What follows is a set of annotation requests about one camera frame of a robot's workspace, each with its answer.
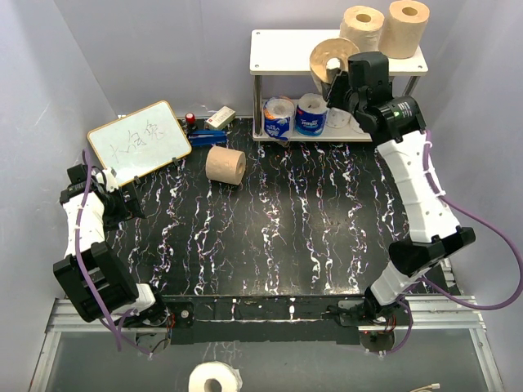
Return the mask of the white patterned paper roll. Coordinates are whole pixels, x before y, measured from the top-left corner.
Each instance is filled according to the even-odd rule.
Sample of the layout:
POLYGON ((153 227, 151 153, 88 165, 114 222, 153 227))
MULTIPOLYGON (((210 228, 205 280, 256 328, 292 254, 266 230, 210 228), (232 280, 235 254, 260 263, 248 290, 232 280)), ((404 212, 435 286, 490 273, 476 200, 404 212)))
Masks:
POLYGON ((337 108, 330 108, 326 118, 326 126, 333 129, 340 129, 347 126, 351 121, 351 115, 337 108))

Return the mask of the light blue roll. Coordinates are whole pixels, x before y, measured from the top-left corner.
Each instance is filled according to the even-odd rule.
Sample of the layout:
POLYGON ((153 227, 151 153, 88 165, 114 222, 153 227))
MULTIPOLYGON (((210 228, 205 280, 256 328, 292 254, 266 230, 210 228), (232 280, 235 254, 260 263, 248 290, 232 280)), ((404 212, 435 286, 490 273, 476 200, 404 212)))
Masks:
POLYGON ((288 141, 293 134, 295 105, 287 97, 270 98, 262 110, 263 130, 271 138, 288 141))

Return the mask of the blue Tempo roll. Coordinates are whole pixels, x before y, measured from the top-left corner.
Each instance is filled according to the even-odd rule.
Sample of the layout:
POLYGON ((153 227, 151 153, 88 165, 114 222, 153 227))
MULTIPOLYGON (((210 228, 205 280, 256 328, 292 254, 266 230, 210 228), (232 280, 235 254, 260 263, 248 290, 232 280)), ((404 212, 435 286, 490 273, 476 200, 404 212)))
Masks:
POLYGON ((298 102, 295 129, 305 136, 319 136, 326 123, 328 108, 321 95, 306 93, 298 102))

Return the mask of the brown roll front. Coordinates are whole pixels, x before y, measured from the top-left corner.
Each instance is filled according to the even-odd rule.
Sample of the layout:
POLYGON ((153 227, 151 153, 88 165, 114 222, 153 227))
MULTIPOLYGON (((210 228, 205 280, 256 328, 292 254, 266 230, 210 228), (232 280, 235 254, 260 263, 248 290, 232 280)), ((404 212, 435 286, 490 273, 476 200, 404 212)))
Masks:
POLYGON ((430 9, 419 1, 394 1, 385 17, 378 50, 392 59, 414 56, 430 17, 430 9))
POLYGON ((345 10, 339 37, 353 42, 361 52, 377 51, 385 16, 367 6, 353 6, 345 10))

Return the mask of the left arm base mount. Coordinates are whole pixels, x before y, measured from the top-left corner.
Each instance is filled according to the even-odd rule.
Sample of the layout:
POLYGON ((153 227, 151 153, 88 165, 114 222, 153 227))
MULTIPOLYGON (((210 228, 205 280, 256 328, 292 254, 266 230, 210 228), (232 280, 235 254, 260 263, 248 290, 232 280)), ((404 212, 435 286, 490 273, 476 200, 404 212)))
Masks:
POLYGON ((154 295, 155 303, 135 317, 138 326, 165 327, 167 338, 172 339, 176 328, 188 328, 194 323, 194 305, 187 301, 166 302, 154 295))

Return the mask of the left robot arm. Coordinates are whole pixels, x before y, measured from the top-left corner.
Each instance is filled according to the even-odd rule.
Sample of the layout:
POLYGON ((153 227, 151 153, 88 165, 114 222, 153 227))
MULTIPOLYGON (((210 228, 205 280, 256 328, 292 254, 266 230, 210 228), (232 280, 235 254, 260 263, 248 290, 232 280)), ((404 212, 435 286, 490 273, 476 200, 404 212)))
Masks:
POLYGON ((68 222, 64 259, 53 274, 79 316, 87 323, 109 315, 132 314, 124 327, 148 323, 158 326, 168 318, 168 305, 148 283, 137 283, 105 235, 120 223, 145 215, 133 183, 119 186, 113 169, 89 169, 79 164, 67 170, 70 184, 60 193, 68 222))

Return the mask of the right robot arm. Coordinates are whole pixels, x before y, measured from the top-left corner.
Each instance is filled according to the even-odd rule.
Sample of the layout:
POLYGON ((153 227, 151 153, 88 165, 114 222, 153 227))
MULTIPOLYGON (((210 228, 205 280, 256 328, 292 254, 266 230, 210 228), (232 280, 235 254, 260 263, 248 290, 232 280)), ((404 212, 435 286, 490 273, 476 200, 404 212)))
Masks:
POLYGON ((412 96, 393 96, 384 54, 350 56, 347 68, 336 72, 326 98, 330 109, 348 112, 370 135, 408 217, 407 238, 390 245, 386 268, 356 308, 361 318, 385 323, 407 289, 440 261, 474 243, 476 235, 444 201, 428 156, 430 137, 422 112, 412 96))

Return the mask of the plain white paper roll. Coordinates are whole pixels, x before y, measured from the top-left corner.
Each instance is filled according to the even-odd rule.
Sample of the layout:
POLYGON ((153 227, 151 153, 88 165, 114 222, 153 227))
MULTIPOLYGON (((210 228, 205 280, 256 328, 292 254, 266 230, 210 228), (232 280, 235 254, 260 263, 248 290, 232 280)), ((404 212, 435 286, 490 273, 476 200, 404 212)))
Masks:
POLYGON ((357 133, 364 134, 365 131, 360 127, 359 123, 356 121, 354 117, 350 120, 351 129, 357 133))

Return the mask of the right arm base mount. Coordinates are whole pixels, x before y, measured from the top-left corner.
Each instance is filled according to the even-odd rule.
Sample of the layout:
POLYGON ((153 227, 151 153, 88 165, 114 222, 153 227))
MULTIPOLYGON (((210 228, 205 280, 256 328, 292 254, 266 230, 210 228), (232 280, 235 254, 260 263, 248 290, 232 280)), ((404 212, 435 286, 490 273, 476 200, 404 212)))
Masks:
POLYGON ((322 320, 332 320, 340 327, 357 327, 362 331, 394 332, 399 327, 408 327, 409 312, 398 303, 381 307, 371 305, 365 299, 341 300, 328 305, 321 315, 322 320))

